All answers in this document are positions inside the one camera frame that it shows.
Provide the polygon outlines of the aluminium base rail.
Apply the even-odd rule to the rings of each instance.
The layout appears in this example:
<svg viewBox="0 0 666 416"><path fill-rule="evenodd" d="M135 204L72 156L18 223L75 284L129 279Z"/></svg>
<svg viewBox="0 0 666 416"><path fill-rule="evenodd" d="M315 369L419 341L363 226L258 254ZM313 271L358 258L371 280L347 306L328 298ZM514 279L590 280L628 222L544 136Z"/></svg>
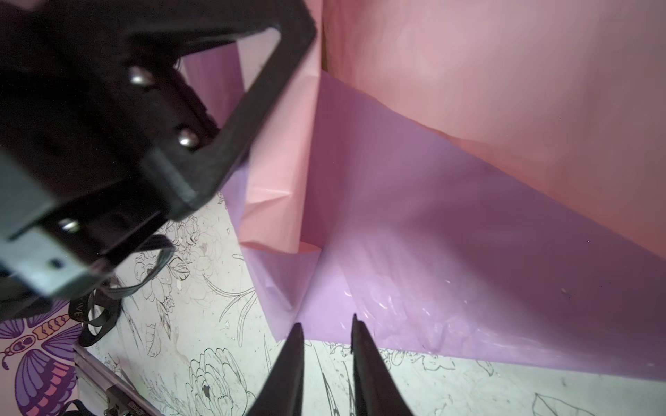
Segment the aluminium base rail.
<svg viewBox="0 0 666 416"><path fill-rule="evenodd" d="M76 344L74 358L79 397L67 402L59 415L162 416L85 348Z"/></svg>

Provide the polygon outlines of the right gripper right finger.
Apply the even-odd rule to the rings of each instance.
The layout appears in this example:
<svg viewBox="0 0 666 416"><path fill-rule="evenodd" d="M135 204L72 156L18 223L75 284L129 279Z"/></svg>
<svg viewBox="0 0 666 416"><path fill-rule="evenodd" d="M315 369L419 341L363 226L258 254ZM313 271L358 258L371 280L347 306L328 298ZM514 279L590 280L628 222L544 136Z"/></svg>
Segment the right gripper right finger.
<svg viewBox="0 0 666 416"><path fill-rule="evenodd" d="M356 415L412 416L366 324L357 315L353 316L351 352Z"/></svg>

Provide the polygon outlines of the black printed ribbon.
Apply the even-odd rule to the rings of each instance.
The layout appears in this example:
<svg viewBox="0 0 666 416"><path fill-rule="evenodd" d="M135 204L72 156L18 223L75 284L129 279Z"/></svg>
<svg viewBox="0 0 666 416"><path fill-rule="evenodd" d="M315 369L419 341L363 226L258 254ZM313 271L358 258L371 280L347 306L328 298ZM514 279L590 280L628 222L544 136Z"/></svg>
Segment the black printed ribbon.
<svg viewBox="0 0 666 416"><path fill-rule="evenodd" d="M158 276L172 259L175 246L167 236L155 234L135 250L138 253L145 251L158 251L158 256L154 268L138 284L117 288L103 284L69 302L69 317L82 326L78 337L81 347L95 345L116 326L122 312L122 300L133 296Z"/></svg>

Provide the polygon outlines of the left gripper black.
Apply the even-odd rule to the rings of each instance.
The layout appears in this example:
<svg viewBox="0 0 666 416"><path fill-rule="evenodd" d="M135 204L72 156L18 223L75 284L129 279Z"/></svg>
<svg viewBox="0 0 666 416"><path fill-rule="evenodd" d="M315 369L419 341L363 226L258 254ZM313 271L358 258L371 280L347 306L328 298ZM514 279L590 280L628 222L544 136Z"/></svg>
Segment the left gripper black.
<svg viewBox="0 0 666 416"><path fill-rule="evenodd" d="M277 47L216 123L176 62L268 29ZM316 35L302 1L4 1L2 319L85 295L206 205Z"/></svg>

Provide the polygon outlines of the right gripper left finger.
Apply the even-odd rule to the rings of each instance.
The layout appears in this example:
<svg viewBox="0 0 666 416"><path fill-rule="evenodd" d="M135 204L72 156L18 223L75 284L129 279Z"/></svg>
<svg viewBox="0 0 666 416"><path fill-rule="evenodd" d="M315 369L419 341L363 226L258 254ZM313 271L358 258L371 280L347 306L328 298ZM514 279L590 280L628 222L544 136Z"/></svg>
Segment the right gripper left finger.
<svg viewBox="0 0 666 416"><path fill-rule="evenodd" d="M303 409L305 345L300 323L295 323L247 415L300 416Z"/></svg>

